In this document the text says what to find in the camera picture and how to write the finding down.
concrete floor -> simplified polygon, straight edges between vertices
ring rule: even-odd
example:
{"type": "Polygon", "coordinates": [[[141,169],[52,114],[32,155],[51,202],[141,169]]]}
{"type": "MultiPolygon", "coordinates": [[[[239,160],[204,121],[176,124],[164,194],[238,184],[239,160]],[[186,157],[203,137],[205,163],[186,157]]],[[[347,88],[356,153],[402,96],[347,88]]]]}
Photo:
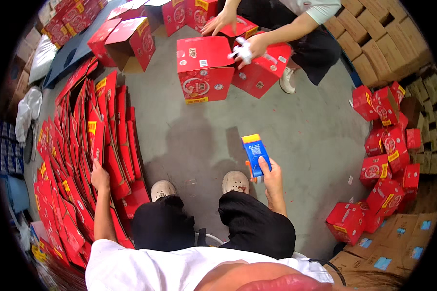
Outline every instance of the concrete floor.
{"type": "MultiPolygon", "coordinates": [[[[231,86],[224,101],[187,106],[176,74],[176,40],[197,36],[189,27],[169,38],[157,36],[147,73],[125,79],[136,108],[148,189],[158,180],[170,180],[187,212],[195,216],[196,227],[227,241],[228,229],[217,211],[222,178],[232,170],[249,176],[239,137],[259,133],[282,168],[288,217],[296,229],[295,250],[330,258],[336,241],[325,218],[336,202],[367,196],[358,177],[369,124],[348,103],[354,86],[343,63],[334,65],[319,86],[303,72],[297,74],[292,95],[277,83],[258,100],[231,86]]],[[[55,96],[66,80],[45,90],[39,128],[53,114],[55,96]]],[[[31,200],[40,163],[37,155],[25,166],[31,200]]],[[[263,185],[252,185],[251,195],[267,204],[263,185]]]]}

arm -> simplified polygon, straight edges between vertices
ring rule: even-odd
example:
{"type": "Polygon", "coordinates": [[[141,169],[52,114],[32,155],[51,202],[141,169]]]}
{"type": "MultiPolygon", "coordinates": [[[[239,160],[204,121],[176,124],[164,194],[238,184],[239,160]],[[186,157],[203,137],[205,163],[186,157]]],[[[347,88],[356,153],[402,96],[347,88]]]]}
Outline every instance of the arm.
{"type": "Polygon", "coordinates": [[[99,162],[93,160],[91,184],[97,190],[94,215],[94,239],[109,239],[117,243],[115,228],[110,213],[110,177],[99,162]]]}

plastic bag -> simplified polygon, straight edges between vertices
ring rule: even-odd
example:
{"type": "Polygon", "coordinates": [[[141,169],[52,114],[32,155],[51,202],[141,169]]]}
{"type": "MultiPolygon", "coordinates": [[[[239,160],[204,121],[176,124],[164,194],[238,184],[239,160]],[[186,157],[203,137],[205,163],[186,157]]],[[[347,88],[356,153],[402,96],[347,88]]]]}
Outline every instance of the plastic bag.
{"type": "Polygon", "coordinates": [[[48,36],[44,34],[41,37],[39,45],[37,45],[31,71],[29,72],[28,84],[42,79],[47,75],[57,51],[58,49],[55,44],[53,44],[48,36]]]}
{"type": "Polygon", "coordinates": [[[31,120],[39,118],[41,103],[42,93],[37,86],[29,89],[24,98],[18,103],[15,134],[19,143],[24,144],[26,142],[31,120]]]}

shoe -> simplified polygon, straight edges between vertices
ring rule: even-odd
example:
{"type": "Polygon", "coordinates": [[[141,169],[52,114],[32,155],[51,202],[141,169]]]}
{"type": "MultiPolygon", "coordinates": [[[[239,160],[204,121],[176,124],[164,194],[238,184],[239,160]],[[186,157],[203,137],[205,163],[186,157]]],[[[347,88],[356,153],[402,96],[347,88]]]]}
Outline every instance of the shoe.
{"type": "Polygon", "coordinates": [[[294,73],[293,69],[290,69],[289,67],[285,67],[285,70],[283,71],[283,75],[280,78],[280,87],[288,94],[293,94],[294,91],[296,90],[290,84],[290,78],[293,75],[293,73],[294,73]]]}
{"type": "Polygon", "coordinates": [[[175,187],[167,180],[158,181],[152,186],[151,198],[152,202],[157,201],[160,197],[176,195],[175,187]]]}
{"type": "Polygon", "coordinates": [[[232,190],[249,194],[249,180],[245,174],[239,171],[228,172],[222,181],[222,194],[232,190]]]}

stack of boxes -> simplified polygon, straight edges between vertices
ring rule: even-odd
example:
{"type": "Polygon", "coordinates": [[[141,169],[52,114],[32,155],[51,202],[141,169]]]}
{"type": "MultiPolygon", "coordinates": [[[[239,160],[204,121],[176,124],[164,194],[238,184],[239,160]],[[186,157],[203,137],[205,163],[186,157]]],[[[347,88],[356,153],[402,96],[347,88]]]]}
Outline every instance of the stack of boxes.
{"type": "Polygon", "coordinates": [[[400,81],[431,61],[431,53],[398,0],[342,0],[324,25],[367,87],[400,81]]]}

